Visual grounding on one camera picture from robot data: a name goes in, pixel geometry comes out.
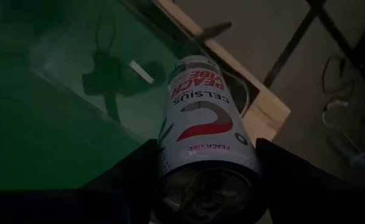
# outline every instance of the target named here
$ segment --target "wooden board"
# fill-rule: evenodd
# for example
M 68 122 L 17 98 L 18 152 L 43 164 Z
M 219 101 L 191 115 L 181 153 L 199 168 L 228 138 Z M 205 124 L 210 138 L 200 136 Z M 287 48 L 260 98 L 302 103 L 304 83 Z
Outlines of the wooden board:
M 203 31 L 199 25 L 171 1 L 153 0 L 153 2 L 171 20 L 180 24 L 190 34 L 197 35 Z M 258 88 L 259 94 L 242 118 L 244 127 L 253 144 L 255 144 L 257 138 L 272 140 L 290 114 L 290 109 L 217 43 L 217 41 L 211 39 L 207 40 L 205 44 L 219 58 L 224 60 L 225 63 Z

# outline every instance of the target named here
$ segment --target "floor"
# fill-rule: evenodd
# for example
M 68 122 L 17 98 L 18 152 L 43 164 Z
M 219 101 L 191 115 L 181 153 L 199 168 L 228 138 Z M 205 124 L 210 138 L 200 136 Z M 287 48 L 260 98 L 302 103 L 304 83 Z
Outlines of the floor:
M 216 40 L 259 80 L 265 79 L 309 10 L 305 0 L 176 0 L 176 4 L 202 27 L 232 21 L 232 28 Z M 329 0 L 325 9 L 354 47 L 365 29 L 365 1 Z M 342 55 L 316 18 L 270 88 L 292 111 L 274 142 L 337 177 L 351 180 L 349 163 L 326 141 L 331 130 L 321 119 L 322 109 L 332 97 L 321 90 L 321 73 L 334 54 Z M 337 74 L 338 65 L 331 63 L 326 76 L 330 86 L 344 82 L 337 80 Z M 365 126 L 361 122 L 365 84 L 348 64 L 343 80 L 351 78 L 356 89 L 348 106 L 333 108 L 327 118 L 365 151 Z M 269 215 L 261 221 L 271 223 Z

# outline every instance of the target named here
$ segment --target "energy drink can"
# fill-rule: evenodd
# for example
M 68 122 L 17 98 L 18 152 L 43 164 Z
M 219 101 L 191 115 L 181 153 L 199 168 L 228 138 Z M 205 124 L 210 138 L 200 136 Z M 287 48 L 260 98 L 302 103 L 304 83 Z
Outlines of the energy drink can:
M 169 82 L 154 213 L 164 223 L 256 221 L 261 167 L 217 64 L 192 55 Z

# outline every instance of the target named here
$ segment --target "can label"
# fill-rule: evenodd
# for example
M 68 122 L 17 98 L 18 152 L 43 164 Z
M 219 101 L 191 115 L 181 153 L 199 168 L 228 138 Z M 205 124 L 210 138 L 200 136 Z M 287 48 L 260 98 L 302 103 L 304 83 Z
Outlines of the can label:
M 229 161 L 261 174 L 222 74 L 201 55 L 178 62 L 159 134 L 159 177 L 198 161 Z

